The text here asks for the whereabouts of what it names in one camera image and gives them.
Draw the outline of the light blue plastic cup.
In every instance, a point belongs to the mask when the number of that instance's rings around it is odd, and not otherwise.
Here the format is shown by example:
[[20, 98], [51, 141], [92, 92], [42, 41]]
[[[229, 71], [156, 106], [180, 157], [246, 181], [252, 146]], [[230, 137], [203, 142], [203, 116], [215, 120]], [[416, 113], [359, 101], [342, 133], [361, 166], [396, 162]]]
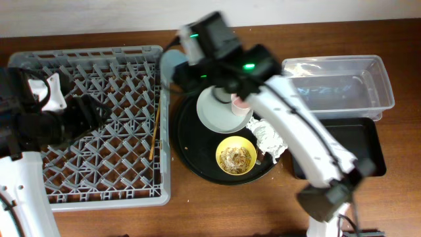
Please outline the light blue plastic cup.
[[162, 54], [159, 60], [159, 68], [161, 71], [161, 83], [164, 88], [168, 89], [170, 87], [176, 67], [187, 62], [186, 55], [177, 49], [171, 49]]

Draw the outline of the pink plastic cup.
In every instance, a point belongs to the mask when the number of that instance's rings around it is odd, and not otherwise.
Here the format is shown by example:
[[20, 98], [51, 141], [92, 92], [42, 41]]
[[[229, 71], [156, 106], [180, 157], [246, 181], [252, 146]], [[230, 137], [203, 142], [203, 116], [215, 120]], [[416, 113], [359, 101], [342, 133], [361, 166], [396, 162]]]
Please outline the pink plastic cup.
[[231, 108], [232, 113], [239, 117], [244, 117], [250, 111], [250, 106], [235, 93], [231, 95]]

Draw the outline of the wooden chopstick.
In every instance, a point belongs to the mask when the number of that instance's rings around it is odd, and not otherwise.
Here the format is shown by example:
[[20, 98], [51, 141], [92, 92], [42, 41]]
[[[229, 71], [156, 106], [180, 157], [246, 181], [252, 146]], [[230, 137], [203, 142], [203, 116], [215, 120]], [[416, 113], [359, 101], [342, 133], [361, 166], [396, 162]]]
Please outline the wooden chopstick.
[[159, 126], [160, 115], [161, 115], [161, 99], [159, 101], [158, 108], [157, 108], [157, 114], [156, 114], [156, 117], [155, 117], [153, 136], [152, 136], [152, 144], [151, 144], [151, 150], [150, 150], [150, 153], [149, 153], [149, 160], [150, 161], [152, 161], [153, 157], [154, 157], [155, 140], [156, 140], [156, 136], [157, 136], [157, 130], [158, 130], [158, 126]]

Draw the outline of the white napkin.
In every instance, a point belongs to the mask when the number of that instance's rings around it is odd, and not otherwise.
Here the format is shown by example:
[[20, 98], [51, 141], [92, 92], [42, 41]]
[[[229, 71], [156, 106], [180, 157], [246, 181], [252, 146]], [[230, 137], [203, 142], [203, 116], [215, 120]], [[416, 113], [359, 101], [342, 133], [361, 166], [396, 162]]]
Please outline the white napkin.
[[257, 147], [262, 151], [262, 154], [266, 155], [268, 153], [271, 155], [273, 163], [276, 164], [277, 159], [288, 148], [284, 139], [263, 118], [257, 120], [251, 117], [250, 121], [246, 124], [246, 128], [257, 139]]

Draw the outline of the yellow bowl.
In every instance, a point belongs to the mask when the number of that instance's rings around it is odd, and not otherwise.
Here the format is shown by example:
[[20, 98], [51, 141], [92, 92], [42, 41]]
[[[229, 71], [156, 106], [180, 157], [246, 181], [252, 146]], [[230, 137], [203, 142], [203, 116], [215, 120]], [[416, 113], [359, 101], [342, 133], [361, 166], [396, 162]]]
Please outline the yellow bowl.
[[247, 174], [255, 166], [257, 149], [246, 138], [231, 136], [222, 140], [216, 148], [216, 162], [227, 174]]

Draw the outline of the food scraps and rice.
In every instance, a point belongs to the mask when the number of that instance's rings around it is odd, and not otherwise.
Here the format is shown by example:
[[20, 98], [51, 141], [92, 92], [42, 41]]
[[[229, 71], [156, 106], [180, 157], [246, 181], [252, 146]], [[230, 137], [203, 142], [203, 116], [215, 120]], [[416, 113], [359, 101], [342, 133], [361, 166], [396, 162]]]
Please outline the food scraps and rice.
[[230, 174], [243, 174], [251, 166], [251, 155], [245, 147], [227, 147], [220, 154], [221, 168]]

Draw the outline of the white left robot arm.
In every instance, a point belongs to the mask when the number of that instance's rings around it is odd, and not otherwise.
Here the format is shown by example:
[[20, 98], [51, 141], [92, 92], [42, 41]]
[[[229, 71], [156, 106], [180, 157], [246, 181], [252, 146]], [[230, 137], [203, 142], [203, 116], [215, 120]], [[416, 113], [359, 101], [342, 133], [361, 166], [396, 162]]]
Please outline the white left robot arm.
[[68, 147], [112, 111], [90, 95], [68, 98], [70, 80], [1, 69], [1, 235], [58, 236], [44, 188], [41, 150]]

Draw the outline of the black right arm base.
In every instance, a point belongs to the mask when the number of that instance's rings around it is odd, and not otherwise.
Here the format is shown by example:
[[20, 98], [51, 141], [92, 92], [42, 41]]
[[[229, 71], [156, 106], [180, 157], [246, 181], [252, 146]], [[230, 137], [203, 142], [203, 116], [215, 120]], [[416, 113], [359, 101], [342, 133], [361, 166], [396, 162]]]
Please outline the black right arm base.
[[343, 232], [342, 237], [385, 237], [385, 232], [372, 231], [372, 232], [361, 232], [359, 234], [353, 232]]

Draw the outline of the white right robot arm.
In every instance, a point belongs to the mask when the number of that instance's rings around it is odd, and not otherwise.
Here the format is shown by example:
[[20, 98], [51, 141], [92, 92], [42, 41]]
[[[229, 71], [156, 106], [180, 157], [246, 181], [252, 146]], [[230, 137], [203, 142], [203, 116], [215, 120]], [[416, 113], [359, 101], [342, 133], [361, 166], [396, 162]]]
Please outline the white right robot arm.
[[282, 66], [257, 44], [241, 40], [214, 11], [177, 33], [187, 61], [175, 67], [173, 81], [187, 93], [201, 86], [224, 88], [248, 103], [284, 139], [308, 185], [297, 200], [310, 217], [308, 236], [341, 236], [353, 194], [375, 171], [375, 164], [345, 149], [311, 113]]

